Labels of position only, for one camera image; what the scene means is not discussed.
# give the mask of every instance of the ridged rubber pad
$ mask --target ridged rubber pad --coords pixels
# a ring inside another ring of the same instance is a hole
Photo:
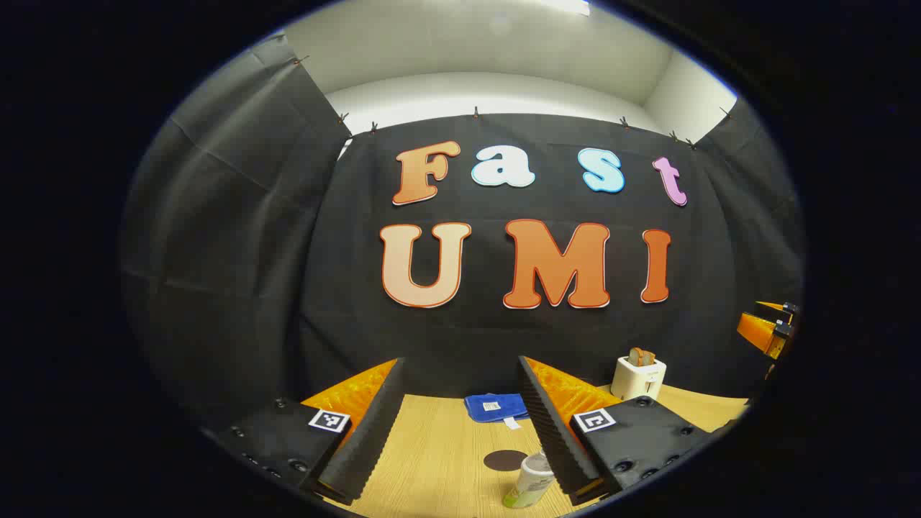
[[[528,415],[534,423],[556,481],[565,494],[575,493],[598,478],[599,472],[585,449],[570,433],[566,423],[560,419],[550,396],[541,387],[528,359],[523,356],[519,356],[519,381],[521,398],[528,408]]]
[[[403,364],[403,359],[396,360],[364,418],[321,472],[314,488],[321,495],[345,505],[361,497],[400,412],[405,394]]]

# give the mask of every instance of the ceiling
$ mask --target ceiling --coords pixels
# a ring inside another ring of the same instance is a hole
[[[285,29],[323,93],[439,72],[543,77],[643,104],[671,46],[592,6],[553,0],[343,0]]]

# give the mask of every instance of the plastic bottle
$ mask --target plastic bottle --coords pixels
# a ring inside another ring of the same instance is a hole
[[[534,505],[554,480],[554,472],[541,448],[539,452],[521,461],[518,482],[502,499],[502,504],[512,509]]]

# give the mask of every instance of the tabletop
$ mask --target tabletop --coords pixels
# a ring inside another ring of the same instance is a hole
[[[706,431],[737,418],[747,401],[668,385],[662,385],[657,399]],[[463,399],[408,394],[362,497],[350,506],[327,501],[368,518],[555,518],[595,503],[573,506],[552,484],[528,508],[502,505],[518,471],[495,471],[486,467],[484,457],[498,450],[532,454],[541,448],[530,419],[517,422],[517,430],[501,421],[477,423],[467,415]]]

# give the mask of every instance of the letter s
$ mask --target letter s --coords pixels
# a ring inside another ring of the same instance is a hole
[[[586,169],[582,180],[592,191],[617,193],[624,188],[621,160],[611,151],[587,147],[578,152],[578,163]]]

